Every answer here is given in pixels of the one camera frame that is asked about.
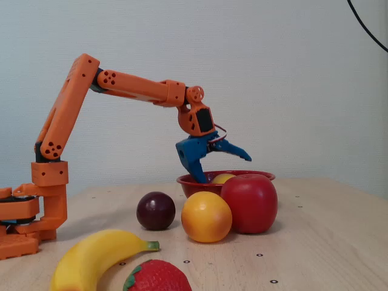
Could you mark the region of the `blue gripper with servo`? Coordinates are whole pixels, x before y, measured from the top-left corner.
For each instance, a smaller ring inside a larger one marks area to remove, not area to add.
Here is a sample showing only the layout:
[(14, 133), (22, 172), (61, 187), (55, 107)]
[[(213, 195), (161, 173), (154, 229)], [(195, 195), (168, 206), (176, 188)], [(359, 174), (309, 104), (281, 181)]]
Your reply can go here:
[(203, 172), (200, 159), (204, 158), (212, 151), (225, 152), (231, 155), (239, 156), (246, 161), (252, 160), (250, 155), (244, 149), (231, 144), (225, 138), (226, 134), (220, 136), (217, 131), (214, 131), (213, 133), (203, 136), (190, 135), (188, 138), (176, 143), (175, 146), (179, 157), (187, 159), (183, 162), (184, 168), (190, 173), (197, 183), (208, 183), (207, 177)]

